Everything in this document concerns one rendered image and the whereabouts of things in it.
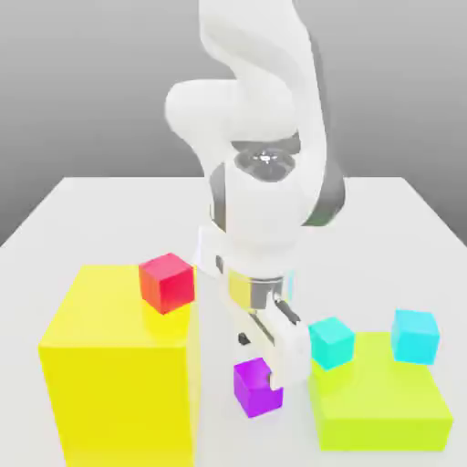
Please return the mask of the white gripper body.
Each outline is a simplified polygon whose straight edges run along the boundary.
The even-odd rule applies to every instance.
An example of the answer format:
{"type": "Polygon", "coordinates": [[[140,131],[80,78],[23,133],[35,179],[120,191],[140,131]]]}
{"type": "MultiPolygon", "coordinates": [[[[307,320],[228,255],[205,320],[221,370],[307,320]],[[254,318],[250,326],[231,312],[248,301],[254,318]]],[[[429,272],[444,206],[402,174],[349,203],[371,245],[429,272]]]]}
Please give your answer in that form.
{"type": "Polygon", "coordinates": [[[293,323],[279,308],[255,313],[235,308],[233,320],[270,368],[271,382],[302,382],[308,378],[311,343],[308,328],[302,321],[293,323]]]}

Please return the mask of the small purple cube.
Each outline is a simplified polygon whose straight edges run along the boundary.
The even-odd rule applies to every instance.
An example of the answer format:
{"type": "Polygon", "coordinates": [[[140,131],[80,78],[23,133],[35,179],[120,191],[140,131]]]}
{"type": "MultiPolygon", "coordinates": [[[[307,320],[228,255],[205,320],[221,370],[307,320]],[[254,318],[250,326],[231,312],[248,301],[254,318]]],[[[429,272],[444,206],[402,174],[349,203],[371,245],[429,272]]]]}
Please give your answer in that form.
{"type": "Polygon", "coordinates": [[[271,371],[262,358],[233,367],[233,392],[248,418],[277,410],[283,405],[284,389],[271,389],[271,371]]]}

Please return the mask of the small cyan cube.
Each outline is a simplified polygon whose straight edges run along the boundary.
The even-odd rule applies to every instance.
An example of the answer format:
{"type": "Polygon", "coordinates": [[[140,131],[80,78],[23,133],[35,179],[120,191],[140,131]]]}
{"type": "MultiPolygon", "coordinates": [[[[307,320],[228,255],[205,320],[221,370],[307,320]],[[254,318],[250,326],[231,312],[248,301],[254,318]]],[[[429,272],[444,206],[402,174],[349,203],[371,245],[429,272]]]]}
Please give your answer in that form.
{"type": "Polygon", "coordinates": [[[308,327],[311,357],[324,370],[344,365],[352,360],[355,333],[336,317],[329,317],[308,327]]]}
{"type": "Polygon", "coordinates": [[[440,330],[430,312],[395,311],[390,344],[396,361],[432,365],[440,343],[440,330]]]}

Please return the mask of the small red cube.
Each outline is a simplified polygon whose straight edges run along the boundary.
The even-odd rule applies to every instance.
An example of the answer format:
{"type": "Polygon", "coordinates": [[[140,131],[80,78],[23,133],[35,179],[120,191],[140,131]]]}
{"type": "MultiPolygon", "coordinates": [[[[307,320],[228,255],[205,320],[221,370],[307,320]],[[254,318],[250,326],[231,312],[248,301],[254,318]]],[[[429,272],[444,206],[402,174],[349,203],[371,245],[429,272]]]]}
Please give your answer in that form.
{"type": "Polygon", "coordinates": [[[190,264],[173,253],[139,265],[141,297],[160,314],[194,300],[194,272],[190,264]]]}

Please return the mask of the large lime box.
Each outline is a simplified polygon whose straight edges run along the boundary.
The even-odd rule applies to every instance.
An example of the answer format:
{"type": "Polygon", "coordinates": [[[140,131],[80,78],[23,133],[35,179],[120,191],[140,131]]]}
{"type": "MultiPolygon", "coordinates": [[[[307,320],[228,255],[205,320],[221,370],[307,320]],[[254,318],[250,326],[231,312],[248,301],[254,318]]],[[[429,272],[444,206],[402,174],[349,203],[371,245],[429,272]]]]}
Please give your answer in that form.
{"type": "Polygon", "coordinates": [[[311,364],[308,390],[323,451],[442,451],[453,416],[428,367],[393,358],[388,332],[358,332],[353,359],[311,364]]]}

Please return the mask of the large yellow box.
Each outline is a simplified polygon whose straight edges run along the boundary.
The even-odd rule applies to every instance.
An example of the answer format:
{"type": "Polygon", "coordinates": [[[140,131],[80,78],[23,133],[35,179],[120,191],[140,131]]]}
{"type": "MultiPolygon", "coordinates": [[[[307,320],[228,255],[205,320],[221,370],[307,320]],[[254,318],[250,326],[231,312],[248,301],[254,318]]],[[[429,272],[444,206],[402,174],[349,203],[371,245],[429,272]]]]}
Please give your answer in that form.
{"type": "Polygon", "coordinates": [[[194,467],[197,305],[162,315],[136,266],[85,265],[38,353],[66,467],[194,467]]]}

